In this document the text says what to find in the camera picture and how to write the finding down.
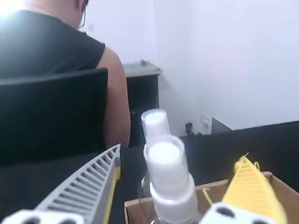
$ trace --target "chair backrest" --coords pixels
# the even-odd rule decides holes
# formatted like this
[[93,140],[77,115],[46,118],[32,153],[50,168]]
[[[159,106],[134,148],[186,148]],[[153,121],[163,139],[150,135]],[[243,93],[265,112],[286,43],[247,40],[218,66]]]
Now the chair backrest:
[[0,164],[104,147],[107,69],[0,78]]

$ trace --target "yellow plastic part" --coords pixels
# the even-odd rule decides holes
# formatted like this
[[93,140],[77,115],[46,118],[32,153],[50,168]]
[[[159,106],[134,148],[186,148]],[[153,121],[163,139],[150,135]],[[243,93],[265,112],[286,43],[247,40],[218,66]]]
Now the yellow plastic part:
[[222,202],[287,224],[285,210],[275,196],[269,181],[259,171],[259,164],[242,156],[235,163],[235,175]]

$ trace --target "white spray nozzle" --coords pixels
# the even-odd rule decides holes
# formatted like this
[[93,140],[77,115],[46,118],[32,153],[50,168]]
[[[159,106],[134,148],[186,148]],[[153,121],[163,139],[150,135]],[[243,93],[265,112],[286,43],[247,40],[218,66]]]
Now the white spray nozzle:
[[197,198],[182,140],[172,135],[157,136],[147,142],[143,155],[158,217],[172,224],[185,223],[194,218]]
[[146,142],[159,135],[170,134],[167,113],[162,109],[146,111],[141,116]]

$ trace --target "person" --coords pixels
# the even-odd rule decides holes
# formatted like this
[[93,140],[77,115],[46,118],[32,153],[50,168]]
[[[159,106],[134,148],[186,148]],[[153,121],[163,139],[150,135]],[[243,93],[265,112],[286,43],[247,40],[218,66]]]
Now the person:
[[0,77],[108,69],[107,105],[103,123],[106,146],[130,135],[128,90],[117,54],[77,31],[88,0],[24,0],[0,22]]

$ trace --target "eyeglasses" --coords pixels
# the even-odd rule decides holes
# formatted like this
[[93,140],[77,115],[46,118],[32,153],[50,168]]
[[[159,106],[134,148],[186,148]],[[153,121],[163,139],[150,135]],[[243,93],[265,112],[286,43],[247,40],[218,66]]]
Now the eyeglasses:
[[79,29],[84,27],[84,25],[85,25],[85,18],[86,18],[86,10],[84,10],[84,12],[83,12],[83,22],[79,26]]

